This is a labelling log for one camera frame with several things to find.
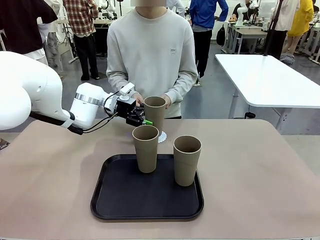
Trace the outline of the person's right hand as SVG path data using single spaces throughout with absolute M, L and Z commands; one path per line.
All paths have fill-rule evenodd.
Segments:
M 144 98 L 136 91 L 133 92 L 131 98 L 135 99 L 137 107 L 144 103 Z

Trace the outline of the bystander in grey patterned trousers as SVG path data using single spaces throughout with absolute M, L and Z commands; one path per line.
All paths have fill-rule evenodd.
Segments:
M 48 6 L 52 8 L 55 13 L 55 21 L 44 23 L 39 17 L 37 19 L 38 30 L 42 39 L 43 48 L 45 51 L 48 65 L 54 69 L 62 78 L 61 72 L 63 71 L 61 55 L 58 48 L 58 13 L 60 12 L 61 3 L 59 0 L 43 0 Z

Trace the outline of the black plastic serving tray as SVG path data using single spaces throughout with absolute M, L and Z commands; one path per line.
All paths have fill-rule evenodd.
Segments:
M 139 170 L 136 155 L 117 154 L 102 164 L 90 208 L 106 221 L 187 221 L 202 212 L 204 197 L 197 175 L 190 186 L 176 183 L 172 154 L 158 154 L 152 173 Z

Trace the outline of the bystander in blue shirt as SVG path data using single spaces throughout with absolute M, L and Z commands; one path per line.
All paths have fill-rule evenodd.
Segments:
M 199 78 L 205 75 L 215 21 L 225 21 L 228 12 L 226 0 L 191 0 L 190 2 L 189 13 L 194 36 L 195 64 Z

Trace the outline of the bystander black top white trousers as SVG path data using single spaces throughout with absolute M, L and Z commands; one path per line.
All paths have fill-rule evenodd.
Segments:
M 0 30 L 9 50 L 48 65 L 43 45 L 59 10 L 57 0 L 0 0 Z

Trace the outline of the black hanging bag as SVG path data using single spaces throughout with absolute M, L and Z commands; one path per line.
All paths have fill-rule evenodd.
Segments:
M 225 40 L 226 40 L 226 30 L 224 25 L 222 25 L 222 27 L 218 30 L 217 35 L 216 35 L 216 43 L 223 47 L 225 44 Z

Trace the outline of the seated person in black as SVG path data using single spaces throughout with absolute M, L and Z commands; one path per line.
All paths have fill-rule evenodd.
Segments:
M 251 16 L 251 10 L 250 10 L 250 4 L 251 4 L 251 0 L 240 0 L 240 3 L 238 3 L 233 12 L 232 12 L 232 15 L 229 19 L 229 21 L 237 21 L 238 18 L 239 18 L 239 12 L 238 10 L 241 9 L 243 7 L 243 3 L 245 3 L 246 7 L 247 7 L 247 12 L 245 13 L 241 13 L 241 16 L 243 17 L 244 20 L 249 20 L 250 19 L 250 16 Z

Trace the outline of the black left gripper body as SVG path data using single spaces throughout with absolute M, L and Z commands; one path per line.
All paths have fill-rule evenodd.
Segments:
M 136 100 L 129 98 L 128 100 L 121 100 L 120 98 L 116 102 L 117 116 L 123 119 L 136 116 Z

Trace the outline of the white rectangular table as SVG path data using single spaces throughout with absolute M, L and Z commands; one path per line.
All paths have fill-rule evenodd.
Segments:
M 238 96 L 257 108 L 320 109 L 320 85 L 273 56 L 216 54 L 235 88 L 228 118 L 235 117 Z

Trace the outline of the person's left forearm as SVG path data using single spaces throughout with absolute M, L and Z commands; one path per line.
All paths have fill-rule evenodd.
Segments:
M 165 93 L 170 99 L 170 105 L 181 102 L 196 83 L 197 78 L 196 71 L 180 71 L 173 86 Z

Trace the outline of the person's left hand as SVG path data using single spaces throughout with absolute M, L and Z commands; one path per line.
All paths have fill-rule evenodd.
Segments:
M 163 94 L 161 97 L 165 100 L 165 108 L 168 109 L 172 104 L 170 97 L 167 94 Z

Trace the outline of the person's right forearm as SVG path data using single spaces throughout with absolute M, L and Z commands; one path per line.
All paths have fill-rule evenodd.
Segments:
M 110 83 L 111 87 L 117 92 L 126 86 L 128 81 L 128 74 L 122 71 L 113 71 L 107 70 L 106 76 L 108 78 L 108 82 Z

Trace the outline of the bystander in plaid shirt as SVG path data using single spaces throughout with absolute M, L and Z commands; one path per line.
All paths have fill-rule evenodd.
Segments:
M 100 78 L 97 67 L 96 32 L 93 20 L 99 16 L 94 0 L 62 0 L 67 19 L 73 32 L 75 49 L 82 70 L 82 81 Z

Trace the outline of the tall brown paper cup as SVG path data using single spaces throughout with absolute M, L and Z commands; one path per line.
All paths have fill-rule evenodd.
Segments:
M 132 131 L 138 169 L 151 173 L 157 167 L 159 131 L 152 125 L 141 125 Z
M 158 129 L 158 136 L 162 134 L 165 118 L 166 100 L 159 96 L 149 96 L 144 99 L 145 119 L 152 122 Z
M 193 184 L 202 150 L 201 141 L 191 135 L 182 135 L 173 142 L 174 178 L 183 187 Z

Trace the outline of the grey background desk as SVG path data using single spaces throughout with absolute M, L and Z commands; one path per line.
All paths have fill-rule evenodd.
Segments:
M 226 54 L 240 54 L 243 41 L 251 40 L 249 53 L 254 54 L 258 40 L 265 39 L 267 33 L 259 26 L 236 26 L 235 22 L 226 22 L 227 31 L 222 51 Z

